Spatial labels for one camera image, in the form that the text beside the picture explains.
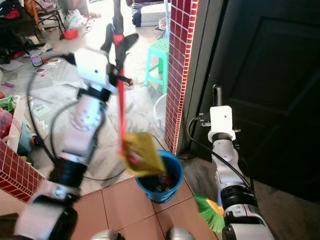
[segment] door panel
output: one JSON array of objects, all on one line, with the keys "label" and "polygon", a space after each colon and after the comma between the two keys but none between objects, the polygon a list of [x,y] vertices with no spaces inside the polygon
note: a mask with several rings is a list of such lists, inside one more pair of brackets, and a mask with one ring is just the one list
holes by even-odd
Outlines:
[{"label": "door panel", "polygon": [[[212,54],[198,112],[220,83],[253,177],[319,200],[308,189],[320,185],[320,1],[229,1]],[[210,146],[207,133],[197,126],[194,137]]]}]

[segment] blue bucket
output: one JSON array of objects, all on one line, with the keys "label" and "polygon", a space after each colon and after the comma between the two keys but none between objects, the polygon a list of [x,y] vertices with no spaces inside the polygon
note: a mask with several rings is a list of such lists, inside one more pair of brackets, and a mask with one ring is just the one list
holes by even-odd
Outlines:
[{"label": "blue bucket", "polygon": [[153,202],[157,204],[164,204],[169,202],[175,195],[182,183],[184,178],[184,168],[182,167],[179,159],[173,155],[171,152],[159,150],[158,151],[160,157],[163,159],[163,163],[166,167],[167,173],[169,176],[173,176],[176,179],[176,184],[169,191],[164,192],[153,192],[144,186],[144,182],[150,178],[157,178],[157,176],[147,176],[147,177],[134,177],[136,183],[140,188],[145,192],[145,195]]}]

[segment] broom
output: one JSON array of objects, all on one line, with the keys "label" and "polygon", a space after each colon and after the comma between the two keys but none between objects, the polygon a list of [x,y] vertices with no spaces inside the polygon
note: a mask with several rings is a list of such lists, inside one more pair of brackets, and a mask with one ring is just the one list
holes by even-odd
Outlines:
[{"label": "broom", "polygon": [[195,195],[194,199],[198,205],[199,214],[208,223],[209,227],[214,232],[221,233],[225,227],[223,207],[204,196]]}]

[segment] concrete floor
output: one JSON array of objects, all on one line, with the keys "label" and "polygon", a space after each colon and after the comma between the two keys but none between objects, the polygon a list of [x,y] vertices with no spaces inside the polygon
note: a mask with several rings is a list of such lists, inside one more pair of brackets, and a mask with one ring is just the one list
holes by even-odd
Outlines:
[{"label": "concrete floor", "polygon": [[[79,37],[73,40],[59,40],[57,31],[45,31],[42,36],[47,43],[50,43],[55,51],[46,53],[46,57],[53,54],[74,52],[77,49],[89,46],[99,49],[105,41],[106,26],[112,22],[113,1],[105,0],[89,5],[90,12],[100,13],[101,17],[91,19],[90,31],[86,34],[81,31]],[[122,1],[121,11],[124,19],[124,34],[138,33],[139,40],[132,47],[125,62],[125,75],[134,78],[134,86],[128,87],[125,91],[125,112],[126,127],[128,132],[149,132],[155,135],[164,144],[164,131],[158,128],[153,121],[153,107],[156,100],[162,95],[162,88],[158,84],[144,86],[145,69],[147,64],[147,53],[149,46],[154,43],[162,34],[155,30],[155,27],[135,28],[131,23],[131,8]],[[114,49],[110,52],[110,61],[114,62]],[[0,86],[0,91],[6,96],[25,96],[27,83],[36,70],[32,66],[29,58],[18,58],[24,65],[14,71],[3,71],[3,82],[14,84],[14,88]],[[62,61],[56,68],[50,68],[43,75],[37,75],[34,79],[31,95],[33,99],[33,109],[44,106],[46,111],[38,116],[40,121],[45,121],[50,126],[56,112],[67,104],[76,100],[79,87],[83,87],[83,81],[78,75],[76,67]],[[61,142],[65,129],[69,127],[68,114],[72,108],[65,111],[57,119],[55,124],[54,145],[56,149],[61,149]],[[86,176],[95,179],[106,179],[112,177],[124,169],[124,164],[118,156],[118,96],[112,96],[108,102],[106,113],[106,123],[99,134],[98,148],[95,152]],[[35,148],[31,157],[35,167],[45,176],[48,175],[53,165],[44,151]],[[129,178],[129,174],[124,172],[119,177],[108,181],[94,181],[84,179],[81,191],[88,194],[102,187],[109,186],[116,182]]]}]

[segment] green broom bristles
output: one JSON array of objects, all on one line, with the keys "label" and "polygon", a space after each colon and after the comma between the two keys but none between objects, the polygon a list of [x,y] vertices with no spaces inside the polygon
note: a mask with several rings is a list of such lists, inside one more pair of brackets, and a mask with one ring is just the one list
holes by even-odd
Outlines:
[{"label": "green broom bristles", "polygon": [[195,195],[195,201],[198,205],[199,214],[208,223],[209,227],[216,233],[221,233],[225,227],[224,218],[221,217],[211,206],[207,203],[206,197]]}]

